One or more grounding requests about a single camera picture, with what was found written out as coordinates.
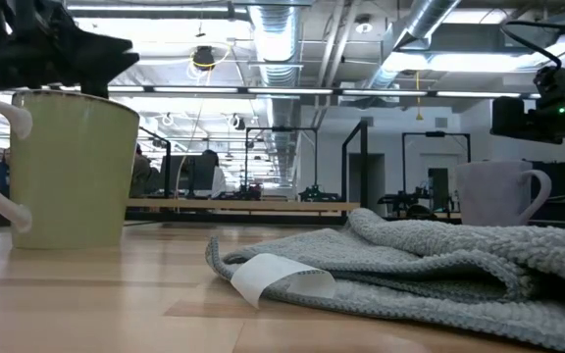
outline yellow mug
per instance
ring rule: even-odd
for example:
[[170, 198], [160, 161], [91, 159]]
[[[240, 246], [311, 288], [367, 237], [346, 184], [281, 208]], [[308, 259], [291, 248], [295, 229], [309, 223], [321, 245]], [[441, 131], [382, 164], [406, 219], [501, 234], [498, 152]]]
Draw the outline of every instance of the yellow mug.
[[115, 246], [121, 239], [138, 133], [137, 112], [83, 94], [29, 90], [10, 122], [13, 245], [32, 249]]

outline gray towel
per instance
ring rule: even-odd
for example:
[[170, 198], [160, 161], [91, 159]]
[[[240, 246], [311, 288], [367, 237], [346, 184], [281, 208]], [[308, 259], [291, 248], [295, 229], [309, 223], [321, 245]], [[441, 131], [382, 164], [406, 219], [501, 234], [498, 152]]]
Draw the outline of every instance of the gray towel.
[[333, 299], [287, 293], [264, 296], [298, 305], [384, 319], [409, 319], [496, 334], [565, 351], [565, 229], [468, 227], [386, 222], [351, 213], [343, 231], [322, 229], [206, 259], [230, 280], [240, 264], [271, 253], [329, 271]]

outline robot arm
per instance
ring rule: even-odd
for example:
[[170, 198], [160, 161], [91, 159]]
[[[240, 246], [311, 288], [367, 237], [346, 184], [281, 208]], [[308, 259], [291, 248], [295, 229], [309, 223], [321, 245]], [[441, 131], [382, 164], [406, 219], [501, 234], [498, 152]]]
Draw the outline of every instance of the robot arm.
[[0, 90], [79, 84], [106, 98], [108, 82], [138, 61], [131, 48], [129, 40], [77, 28], [59, 2], [0, 0]]

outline person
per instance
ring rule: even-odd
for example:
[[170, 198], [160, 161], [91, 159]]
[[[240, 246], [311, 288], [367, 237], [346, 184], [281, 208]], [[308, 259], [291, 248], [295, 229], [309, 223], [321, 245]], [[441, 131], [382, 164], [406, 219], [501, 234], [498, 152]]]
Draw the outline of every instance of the person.
[[141, 197], [145, 195], [145, 185], [150, 176], [151, 167], [147, 157], [143, 156], [141, 146], [136, 144], [134, 154], [134, 165], [132, 166], [132, 180], [129, 185], [129, 197]]
[[10, 148], [4, 150], [0, 161], [0, 192], [10, 197]]
[[215, 172], [213, 173], [213, 188], [211, 189], [211, 198], [218, 198], [222, 192], [226, 192], [226, 176], [220, 168], [220, 158], [213, 150], [202, 152], [202, 156], [215, 156]]

